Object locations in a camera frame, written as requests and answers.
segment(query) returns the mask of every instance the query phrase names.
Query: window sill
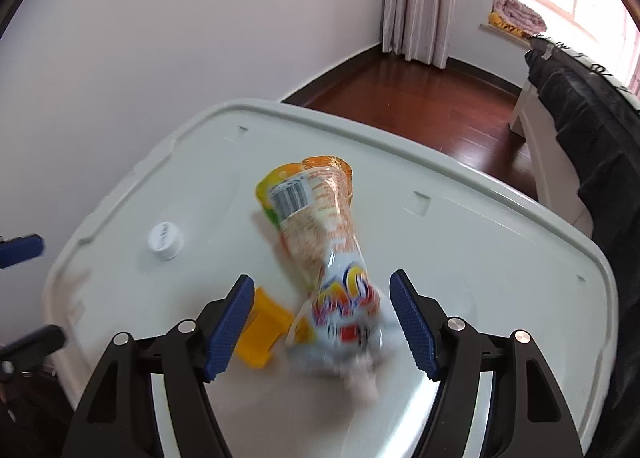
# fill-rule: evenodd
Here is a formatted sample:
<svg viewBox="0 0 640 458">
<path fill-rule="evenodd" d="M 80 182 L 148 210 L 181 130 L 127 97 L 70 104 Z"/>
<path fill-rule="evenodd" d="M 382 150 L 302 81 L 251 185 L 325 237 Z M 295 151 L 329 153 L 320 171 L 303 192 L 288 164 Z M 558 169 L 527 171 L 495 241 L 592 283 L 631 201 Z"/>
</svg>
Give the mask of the window sill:
<svg viewBox="0 0 640 458">
<path fill-rule="evenodd" d="M 529 50 L 529 48 L 531 48 L 528 40 L 514 36 L 513 34 L 510 34 L 507 31 L 503 31 L 500 27 L 496 27 L 495 25 L 480 24 L 478 28 L 483 31 L 491 32 L 491 34 L 495 34 L 496 36 L 500 36 L 505 40 L 510 41 L 513 44 L 520 45 L 522 48 L 526 50 Z"/>
</svg>

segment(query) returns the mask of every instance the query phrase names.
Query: window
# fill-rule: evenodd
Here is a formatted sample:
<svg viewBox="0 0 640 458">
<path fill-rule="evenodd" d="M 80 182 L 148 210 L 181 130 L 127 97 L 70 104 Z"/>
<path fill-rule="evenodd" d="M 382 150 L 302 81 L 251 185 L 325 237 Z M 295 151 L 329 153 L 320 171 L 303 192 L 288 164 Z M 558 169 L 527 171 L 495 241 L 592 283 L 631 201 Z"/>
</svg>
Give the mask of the window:
<svg viewBox="0 0 640 458">
<path fill-rule="evenodd" d="M 621 0 L 520 0 L 546 22 L 546 34 L 603 64 L 629 85 L 640 34 Z"/>
</svg>

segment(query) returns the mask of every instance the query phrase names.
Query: blue handle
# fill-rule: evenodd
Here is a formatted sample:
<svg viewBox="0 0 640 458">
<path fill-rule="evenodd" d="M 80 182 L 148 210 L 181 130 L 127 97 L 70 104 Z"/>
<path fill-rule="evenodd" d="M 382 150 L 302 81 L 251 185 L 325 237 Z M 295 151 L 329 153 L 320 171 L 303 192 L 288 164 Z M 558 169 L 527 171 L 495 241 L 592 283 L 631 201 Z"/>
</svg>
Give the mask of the blue handle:
<svg viewBox="0 0 640 458">
<path fill-rule="evenodd" d="M 36 258 L 44 251 L 44 240 L 37 234 L 0 242 L 0 269 Z"/>
</svg>

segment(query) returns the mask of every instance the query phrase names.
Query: folded blanket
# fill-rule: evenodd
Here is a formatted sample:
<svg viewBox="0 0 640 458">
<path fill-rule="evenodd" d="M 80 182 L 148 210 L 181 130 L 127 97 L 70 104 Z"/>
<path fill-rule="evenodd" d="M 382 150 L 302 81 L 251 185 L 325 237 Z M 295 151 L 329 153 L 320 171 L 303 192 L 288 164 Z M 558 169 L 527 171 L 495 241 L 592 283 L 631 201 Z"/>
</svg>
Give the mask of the folded blanket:
<svg viewBox="0 0 640 458">
<path fill-rule="evenodd" d="M 511 25 L 508 24 L 507 22 L 503 21 L 503 19 L 500 18 L 500 16 L 497 15 L 497 13 L 490 13 L 489 14 L 489 23 L 491 23 L 491 25 L 494 25 L 496 27 L 500 27 L 503 31 L 507 31 L 510 34 L 513 34 L 514 36 L 517 36 L 519 38 L 530 38 L 530 34 L 527 34 L 527 32 L 523 31 L 521 28 L 516 27 L 515 25 Z"/>
<path fill-rule="evenodd" d="M 546 32 L 546 23 L 537 12 L 518 0 L 496 0 L 494 13 L 503 22 L 527 32 L 530 36 Z"/>
</svg>

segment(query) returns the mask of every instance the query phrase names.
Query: blue gripper pad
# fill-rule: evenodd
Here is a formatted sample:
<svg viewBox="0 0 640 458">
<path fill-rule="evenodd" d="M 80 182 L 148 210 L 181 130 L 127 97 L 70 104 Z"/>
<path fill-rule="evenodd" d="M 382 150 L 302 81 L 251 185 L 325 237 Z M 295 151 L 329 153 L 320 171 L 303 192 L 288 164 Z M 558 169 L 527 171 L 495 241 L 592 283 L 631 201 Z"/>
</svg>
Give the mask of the blue gripper pad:
<svg viewBox="0 0 640 458">
<path fill-rule="evenodd" d="M 415 304 L 407 285 L 397 272 L 393 273 L 389 280 L 389 296 L 404 337 L 414 356 L 415 365 L 434 380 L 440 371 L 440 366 L 436 361 L 433 333 Z"/>
<path fill-rule="evenodd" d="M 229 298 L 226 310 L 207 342 L 208 355 L 204 372 L 208 380 L 213 380 L 226 370 L 253 305 L 254 280 L 244 276 L 233 297 Z"/>
<path fill-rule="evenodd" d="M 0 242 L 0 269 L 31 260 L 44 251 L 44 240 L 37 234 Z"/>
</svg>

